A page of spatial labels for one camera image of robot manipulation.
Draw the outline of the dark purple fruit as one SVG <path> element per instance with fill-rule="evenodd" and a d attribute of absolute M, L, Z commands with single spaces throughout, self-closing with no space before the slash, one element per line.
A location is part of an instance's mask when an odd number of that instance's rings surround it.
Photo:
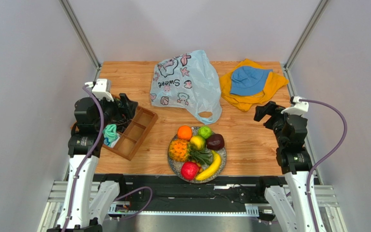
<path fill-rule="evenodd" d="M 213 134 L 206 139 L 206 147 L 211 150 L 220 150 L 224 148 L 225 141 L 221 134 Z"/>

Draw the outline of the orange pineapple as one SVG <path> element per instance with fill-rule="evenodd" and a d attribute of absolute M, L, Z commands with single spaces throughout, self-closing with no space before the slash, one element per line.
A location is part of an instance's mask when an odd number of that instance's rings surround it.
<path fill-rule="evenodd" d="M 168 148 L 169 157 L 178 162 L 196 161 L 201 165 L 211 165 L 213 162 L 212 152 L 208 149 L 201 151 L 195 150 L 189 141 L 173 140 Z"/>

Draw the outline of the green apple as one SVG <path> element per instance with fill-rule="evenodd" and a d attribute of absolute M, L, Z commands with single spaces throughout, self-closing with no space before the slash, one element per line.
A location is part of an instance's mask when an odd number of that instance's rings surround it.
<path fill-rule="evenodd" d="M 212 130 L 208 126 L 202 126 L 198 129 L 198 135 L 204 139 L 208 139 L 213 134 Z"/>

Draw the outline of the speckled ceramic plate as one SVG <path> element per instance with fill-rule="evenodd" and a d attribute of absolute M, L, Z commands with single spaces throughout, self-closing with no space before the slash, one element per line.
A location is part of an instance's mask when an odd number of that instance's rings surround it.
<path fill-rule="evenodd" d="M 193 184 L 217 178 L 226 166 L 227 152 L 223 135 L 208 126 L 180 126 L 169 143 L 168 162 L 173 172 Z"/>

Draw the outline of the yellow cloth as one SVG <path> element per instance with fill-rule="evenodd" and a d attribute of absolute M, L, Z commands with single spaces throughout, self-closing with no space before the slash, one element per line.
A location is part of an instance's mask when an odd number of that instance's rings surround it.
<path fill-rule="evenodd" d="M 237 109 L 247 112 L 253 105 L 269 101 L 289 81 L 272 69 L 245 59 L 219 78 L 221 97 Z"/>

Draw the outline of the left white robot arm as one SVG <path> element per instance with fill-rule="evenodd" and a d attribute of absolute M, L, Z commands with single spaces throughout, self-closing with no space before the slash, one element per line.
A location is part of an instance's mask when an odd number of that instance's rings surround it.
<path fill-rule="evenodd" d="M 51 232 L 101 232 L 109 207 L 120 193 L 118 180 L 102 181 L 90 200 L 93 177 L 103 145 L 103 129 L 113 121 L 132 119 L 138 103 L 121 93 L 112 101 L 93 94 L 74 105 L 76 123 L 68 141 L 69 178 L 61 214 Z"/>

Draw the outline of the red apple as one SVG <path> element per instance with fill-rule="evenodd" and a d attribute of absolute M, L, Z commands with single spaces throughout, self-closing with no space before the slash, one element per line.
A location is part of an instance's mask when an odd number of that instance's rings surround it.
<path fill-rule="evenodd" d="M 187 161 L 182 165 L 180 173 L 184 179 L 194 180 L 199 170 L 200 170 L 200 167 L 196 163 Z"/>

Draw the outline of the light blue plastic bag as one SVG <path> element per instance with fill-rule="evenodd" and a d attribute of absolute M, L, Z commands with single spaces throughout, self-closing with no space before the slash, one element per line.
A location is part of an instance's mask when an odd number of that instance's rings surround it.
<path fill-rule="evenodd" d="M 150 88 L 151 105 L 184 108 L 205 125 L 222 114 L 219 76 L 203 50 L 157 63 Z"/>

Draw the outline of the orange fruit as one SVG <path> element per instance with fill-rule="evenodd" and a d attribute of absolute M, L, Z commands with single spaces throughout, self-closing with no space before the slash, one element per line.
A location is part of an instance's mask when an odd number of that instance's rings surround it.
<path fill-rule="evenodd" d="M 193 130 L 189 126 L 180 126 L 177 130 L 177 138 L 189 141 L 193 136 Z"/>

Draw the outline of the brown wooden divided tray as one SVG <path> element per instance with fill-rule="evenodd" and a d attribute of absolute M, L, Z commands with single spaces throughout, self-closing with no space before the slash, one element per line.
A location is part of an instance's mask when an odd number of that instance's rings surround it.
<path fill-rule="evenodd" d="M 110 145 L 104 144 L 102 147 L 131 161 L 157 119 L 157 113 L 142 106 L 137 106 L 131 119 L 126 114 L 123 114 L 121 119 L 113 118 L 111 124 L 116 125 L 117 140 Z"/>

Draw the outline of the blue bucket hat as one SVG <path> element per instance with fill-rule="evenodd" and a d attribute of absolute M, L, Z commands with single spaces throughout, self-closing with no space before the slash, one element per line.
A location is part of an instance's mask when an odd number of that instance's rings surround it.
<path fill-rule="evenodd" d="M 230 94 L 252 96 L 260 93 L 264 89 L 271 72 L 272 70 L 251 66 L 238 67 L 231 75 Z"/>

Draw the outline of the yellow green lemon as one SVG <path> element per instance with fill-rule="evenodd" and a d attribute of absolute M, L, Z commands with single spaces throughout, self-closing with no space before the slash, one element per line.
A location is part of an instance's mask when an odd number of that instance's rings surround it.
<path fill-rule="evenodd" d="M 195 150 L 201 151 L 206 148 L 206 141 L 200 135 L 192 136 L 190 139 L 190 144 Z"/>

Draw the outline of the yellow banana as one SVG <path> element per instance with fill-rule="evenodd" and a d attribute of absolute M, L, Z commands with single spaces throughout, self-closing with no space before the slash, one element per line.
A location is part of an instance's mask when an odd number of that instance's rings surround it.
<path fill-rule="evenodd" d="M 215 173 L 220 169 L 221 166 L 221 156 L 215 152 L 214 150 L 211 150 L 213 155 L 213 162 L 211 165 L 208 166 L 205 170 L 203 170 L 200 174 L 196 175 L 195 180 L 196 181 L 205 181 L 208 182 L 208 179 L 213 177 Z"/>

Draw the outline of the teal sock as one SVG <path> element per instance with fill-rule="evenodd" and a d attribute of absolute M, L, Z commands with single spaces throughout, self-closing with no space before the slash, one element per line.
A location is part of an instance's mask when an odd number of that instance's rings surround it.
<path fill-rule="evenodd" d="M 120 134 L 117 132 L 117 125 L 116 124 L 107 125 L 103 130 L 103 136 L 104 136 L 103 144 L 110 148 L 113 148 L 120 139 Z"/>

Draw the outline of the aluminium frame rail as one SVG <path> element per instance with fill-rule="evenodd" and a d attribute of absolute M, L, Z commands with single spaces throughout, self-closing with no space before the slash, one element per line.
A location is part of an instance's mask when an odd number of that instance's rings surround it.
<path fill-rule="evenodd" d="M 99 59 L 97 58 L 93 47 L 91 46 L 88 37 L 86 36 L 79 20 L 76 15 L 76 13 L 73 10 L 73 7 L 69 0 L 59 0 L 59 3 L 61 4 L 67 18 L 69 19 L 72 27 L 74 28 L 74 31 L 76 32 L 83 48 L 85 49 L 88 57 L 90 58 L 93 66 L 96 68 L 96 70 L 100 70 L 101 63 Z"/>

